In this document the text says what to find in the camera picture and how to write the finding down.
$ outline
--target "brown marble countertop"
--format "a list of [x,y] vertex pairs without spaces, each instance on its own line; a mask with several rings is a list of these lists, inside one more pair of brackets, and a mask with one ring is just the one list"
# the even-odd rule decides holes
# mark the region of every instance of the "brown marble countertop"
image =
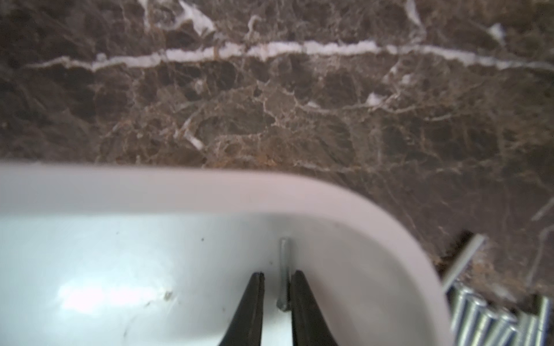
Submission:
[[360,193],[437,268],[554,295],[554,4],[74,0],[0,6],[0,157],[261,169]]

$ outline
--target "white sink basin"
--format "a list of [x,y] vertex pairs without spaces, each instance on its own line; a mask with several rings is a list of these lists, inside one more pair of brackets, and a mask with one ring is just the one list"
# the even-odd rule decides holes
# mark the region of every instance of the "white sink basin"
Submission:
[[338,344],[445,346],[432,265],[366,199],[282,174],[0,166],[0,343],[218,345],[254,271],[262,345],[291,345],[276,308],[293,240]]

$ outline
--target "metal rod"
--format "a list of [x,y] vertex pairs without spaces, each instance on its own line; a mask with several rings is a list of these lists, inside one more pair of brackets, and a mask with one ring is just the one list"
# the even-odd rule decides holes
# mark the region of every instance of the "metal rod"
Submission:
[[479,295],[471,295],[468,298],[467,308],[458,334],[458,346],[468,346],[474,333],[475,322],[479,312],[486,306],[486,300]]
[[491,327],[484,346],[496,346],[506,329],[516,321],[516,317],[508,309],[499,308],[498,319]]
[[508,341],[510,341],[510,338],[517,332],[517,327],[514,324],[511,324],[506,328],[504,331],[504,334],[500,336],[500,339],[498,340],[498,343],[496,346],[506,346],[508,345]]
[[523,346],[533,346],[535,344],[537,325],[538,316],[529,315],[529,323],[527,324],[527,330],[525,330],[525,339],[523,342]]
[[517,313],[517,334],[512,339],[510,346],[522,346],[525,339],[525,330],[529,324],[529,314],[523,311]]
[[543,346],[545,344],[546,332],[548,328],[548,318],[552,309],[552,299],[545,296],[538,298],[538,327],[537,337],[535,338],[535,346]]
[[496,312],[486,308],[481,312],[477,326],[475,327],[475,333],[473,334],[473,340],[471,340],[470,346],[481,346],[485,341],[486,333],[489,330],[489,326],[493,320],[498,317]]
[[468,295],[472,293],[473,289],[471,287],[468,287],[459,281],[454,283],[452,306],[450,308],[450,312],[452,314],[452,319],[450,320],[450,330],[452,330],[454,335],[458,335]]
[[465,267],[484,241],[485,236],[482,234],[474,234],[471,237],[468,244],[464,246],[463,250],[454,260],[454,263],[452,263],[446,273],[444,273],[442,279],[443,293],[447,293],[450,290],[454,281],[460,276],[461,272],[464,271]]
[[279,271],[281,284],[277,307],[281,311],[288,311],[290,310],[290,239],[286,237],[279,240]]

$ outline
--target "metal screw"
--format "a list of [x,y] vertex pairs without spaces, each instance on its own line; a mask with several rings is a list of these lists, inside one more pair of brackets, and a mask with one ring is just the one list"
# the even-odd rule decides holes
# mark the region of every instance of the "metal screw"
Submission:
[[525,330],[529,324],[529,314],[523,311],[517,313],[517,335],[512,339],[510,346],[522,346],[525,340]]
[[538,316],[529,315],[529,323],[525,330],[524,346],[533,346],[535,344],[535,337],[537,335]]
[[552,299],[540,296],[538,299],[538,327],[535,346],[543,346],[546,339],[546,329],[548,328],[548,318],[552,308]]
[[508,341],[510,341],[510,338],[512,337],[512,335],[514,335],[514,333],[517,333],[517,326],[515,324],[511,324],[508,326],[508,328],[506,328],[504,334],[500,336],[500,339],[498,339],[498,343],[496,344],[496,346],[508,345]]
[[486,300],[481,296],[473,294],[469,296],[464,318],[458,334],[458,346],[468,346],[471,341],[473,327],[479,312],[486,306]]
[[454,335],[458,335],[461,318],[464,314],[465,303],[468,295],[473,293],[473,289],[457,281],[454,283],[454,293],[452,296],[452,320],[450,321],[450,330]]
[[516,317],[508,309],[499,308],[498,319],[487,335],[484,346],[496,346],[504,331],[516,321]]
[[442,286],[443,293],[447,293],[450,290],[450,287],[456,281],[461,272],[464,271],[465,267],[468,265],[469,261],[475,255],[477,250],[481,247],[485,241],[485,236],[482,234],[474,234],[469,240],[468,244],[464,246],[462,251],[456,256],[454,263],[448,268],[446,273],[443,275]]
[[279,240],[279,271],[281,273],[281,286],[277,307],[281,311],[290,309],[289,287],[290,287],[290,239]]
[[483,309],[481,315],[479,316],[479,320],[477,321],[477,326],[475,327],[473,340],[471,340],[470,346],[481,346],[483,344],[490,323],[497,317],[498,315],[493,310],[489,308]]

